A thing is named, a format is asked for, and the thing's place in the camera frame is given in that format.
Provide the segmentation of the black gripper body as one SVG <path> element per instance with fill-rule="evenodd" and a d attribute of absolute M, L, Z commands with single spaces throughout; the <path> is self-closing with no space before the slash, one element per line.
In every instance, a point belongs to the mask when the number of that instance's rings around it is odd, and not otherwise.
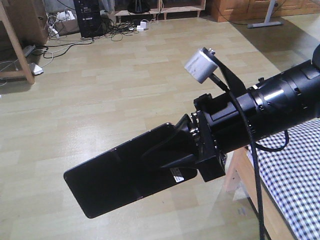
<path fill-rule="evenodd" d="M 248 94 L 235 98 L 231 92 L 215 98 L 203 94 L 193 101 L 203 136 L 202 148 L 211 151 L 207 160 L 197 164 L 205 182 L 224 176 L 226 155 L 252 142 L 253 133 L 249 116 L 255 106 Z"/>

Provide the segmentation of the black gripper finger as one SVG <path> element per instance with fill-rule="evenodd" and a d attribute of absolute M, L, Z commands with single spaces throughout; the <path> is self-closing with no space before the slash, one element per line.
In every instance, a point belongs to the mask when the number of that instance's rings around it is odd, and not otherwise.
<path fill-rule="evenodd" d="M 186 167 L 196 160 L 198 150 L 190 133 L 191 119 L 184 114 L 175 125 L 165 124 L 155 143 L 141 156 L 149 170 Z"/>

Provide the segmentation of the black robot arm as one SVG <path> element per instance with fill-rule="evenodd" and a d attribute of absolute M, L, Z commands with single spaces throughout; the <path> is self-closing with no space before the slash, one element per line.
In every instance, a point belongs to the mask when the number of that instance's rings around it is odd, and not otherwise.
<path fill-rule="evenodd" d="M 225 174 L 224 154 L 320 115 L 318 48 L 312 59 L 250 88 L 212 49 L 198 49 L 184 67 L 199 83 L 211 79 L 223 94 L 196 98 L 196 111 L 183 116 L 173 133 L 142 154 L 151 171 L 195 168 L 208 182 Z"/>

